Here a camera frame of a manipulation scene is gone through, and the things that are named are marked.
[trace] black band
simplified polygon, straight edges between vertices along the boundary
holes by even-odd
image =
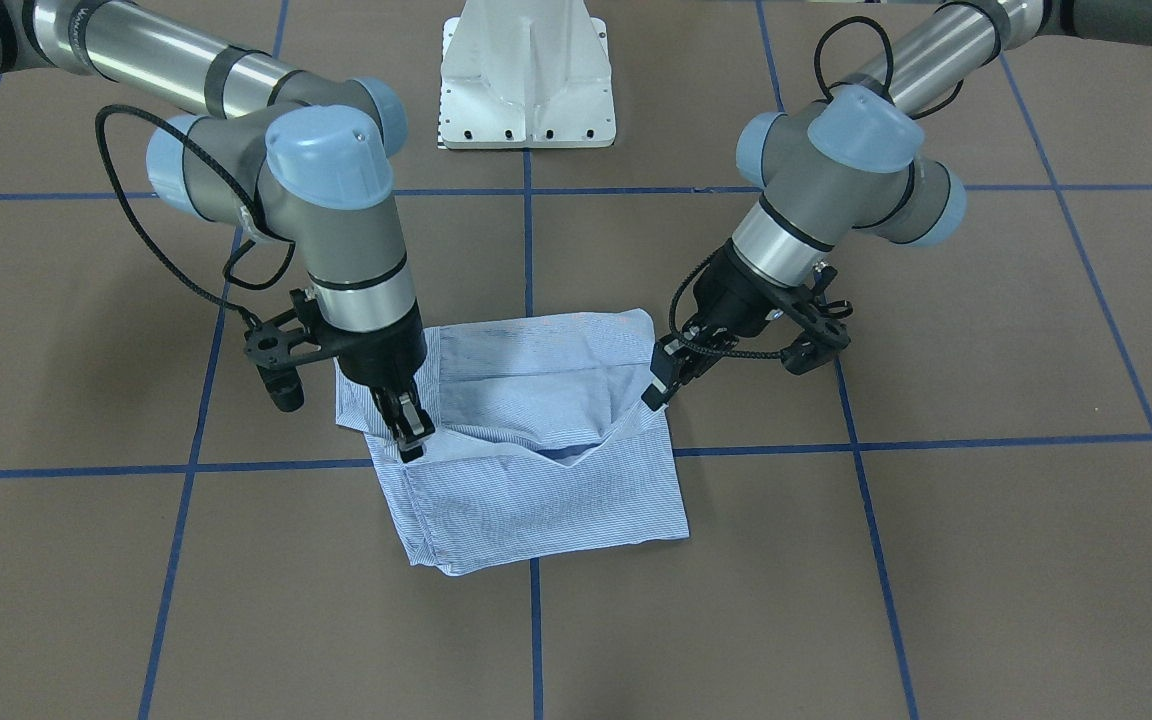
[[[86,65],[100,77],[113,81],[114,78],[106,76],[96,63],[92,63],[91,55],[88,54],[88,22],[91,22],[96,9],[106,1],[108,0],[82,0],[81,3],[74,5],[74,10],[69,14],[69,50],[73,50],[79,63]]]
[[[369,287],[377,287],[379,283],[388,282],[397,273],[402,272],[402,268],[407,266],[407,253],[403,252],[402,260],[397,262],[393,268],[387,270],[382,275],[376,275],[371,278],[370,281],[361,281],[356,283],[334,283],[331,281],[323,281],[323,279],[316,278],[314,274],[310,273],[310,279],[314,281],[316,286],[326,288],[326,290],[366,290]]]
[[[942,9],[950,8],[954,5],[964,5],[968,8],[977,10],[979,14],[984,15],[990,24],[993,26],[993,51],[990,54],[990,59],[980,63],[980,67],[986,67],[986,65],[992,63],[993,60],[1000,54],[1002,54],[1002,41],[1005,37],[1011,37],[1011,18],[1007,17],[1007,12],[1002,9],[1002,5],[995,3],[995,1],[988,0],[985,5],[978,5],[975,0],[950,0],[948,3],[942,3],[940,8],[935,12],[940,13]]]
[[[900,213],[901,209],[905,207],[905,204],[908,204],[910,197],[914,197],[914,162],[909,164],[909,177],[905,179],[905,191],[900,196],[900,202],[897,202],[895,209],[892,209],[892,212],[887,213],[887,217],[885,217],[884,219],[878,220],[877,223],[855,225],[855,227],[852,227],[851,229],[854,229],[855,232],[867,232],[867,229],[870,228],[877,228],[878,225],[886,223],[887,220],[895,218],[896,213]]]
[[[35,0],[24,0],[24,3],[20,3],[20,24],[24,28],[24,38],[29,40],[29,46],[33,47],[35,53],[41,58],[44,63],[55,68],[56,65],[52,63],[51,58],[41,51],[41,45],[38,45],[38,33],[33,29],[33,3]]]
[[[15,45],[15,26],[12,23],[12,14],[8,6],[0,0],[0,47],[3,50],[3,60],[0,61],[0,74],[15,68],[17,59],[17,45]]]
[[[207,65],[207,77],[202,82],[202,99],[212,118],[225,118],[225,82],[229,78],[229,70],[234,69],[238,60],[256,53],[256,50],[230,45]]]
[[[287,81],[298,76],[298,74],[302,74],[304,71],[305,70],[291,70],[287,73],[283,77],[278,78],[278,82],[274,83],[274,90],[270,90],[270,100],[265,103],[265,105],[273,105],[274,100],[278,100],[279,92],[283,92],[283,85],[287,85]]]
[[[786,219],[786,217],[780,213],[780,210],[772,207],[771,202],[767,200],[767,195],[764,194],[758,196],[758,206],[759,209],[763,209],[764,213],[768,214],[768,218],[776,220],[776,223],[781,225],[782,232],[790,233],[794,236],[794,240],[803,243],[803,245],[812,247],[812,249],[819,250],[820,252],[831,252],[833,250],[833,245],[826,245],[826,243],[812,237],[812,234],[795,227],[790,220]]]
[[[920,234],[920,236],[915,237],[914,240],[907,240],[905,242],[893,241],[892,242],[893,245],[912,245],[915,242],[918,242],[924,237],[927,237],[927,233],[932,232],[932,228],[937,227],[937,225],[941,222],[941,218],[945,217],[945,211],[950,209],[950,199],[952,197],[954,197],[954,173],[950,173],[950,169],[946,168],[945,164],[942,162],[938,162],[937,165],[940,165],[940,168],[945,170],[945,176],[948,179],[948,181],[950,181],[950,191],[945,194],[945,205],[941,205],[941,214],[937,215],[934,222],[932,223],[932,227],[927,228],[927,232],[924,232],[923,234]]]
[[[1060,28],[1064,35],[1082,37],[1078,35],[1078,29],[1074,26],[1074,0],[1060,0]]]

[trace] blue striped fabric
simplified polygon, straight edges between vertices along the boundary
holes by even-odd
[[[558,552],[687,538],[643,310],[427,328],[416,374],[438,429],[397,447],[367,388],[338,370],[338,423],[364,432],[412,564],[463,575]]]

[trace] cylindrical joint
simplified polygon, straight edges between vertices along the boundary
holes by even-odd
[[[329,324],[388,327],[416,304],[393,169],[361,109],[311,106],[265,132],[260,196],[272,232],[297,241]]]
[[[1152,46],[1152,0],[1052,0],[1044,33]]]
[[[324,286],[316,278],[311,281],[314,282],[323,318],[343,331],[366,333],[388,328],[416,305],[416,282],[406,258],[396,274],[359,290],[338,290]]]
[[[783,287],[803,285],[832,247],[801,238],[768,213],[765,200],[753,205],[732,234],[736,255],[764,279]]]
[[[946,240],[963,220],[967,191],[945,165],[923,160],[911,167],[909,195],[899,206],[888,205],[881,223],[861,232],[889,240],[897,245],[935,245]]]
[[[295,109],[300,109],[300,105],[283,104],[233,120],[198,118],[189,128],[188,136],[212,156],[220,167],[228,170],[247,195],[256,197],[257,181],[265,164],[265,131],[275,119]],[[196,213],[211,222],[242,223],[242,218],[238,217],[238,199],[234,197],[228,184],[194,152],[185,150],[174,138],[164,136],[162,131],[154,132],[151,143],[162,142],[172,147],[173,152],[183,156],[183,184]],[[156,190],[162,195],[164,188],[159,185],[160,183],[156,182]]]

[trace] brown floor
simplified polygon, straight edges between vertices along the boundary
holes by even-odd
[[[741,127],[776,86],[814,99],[814,40],[858,10],[588,0],[617,143],[525,158],[434,147],[461,0],[146,5],[399,91],[426,323],[644,306],[658,328],[755,200]],[[929,8],[864,12],[900,33]],[[839,36],[826,73],[870,41]],[[279,414],[237,324],[126,227],[90,129],[111,101],[170,113],[0,81],[0,717],[1152,717],[1152,50],[1043,38],[924,120],[972,188],[963,229],[847,240],[841,374],[728,359],[681,393],[690,541],[460,579],[408,568],[329,367]],[[147,129],[115,123],[145,192]],[[220,286],[230,229],[136,209]]]

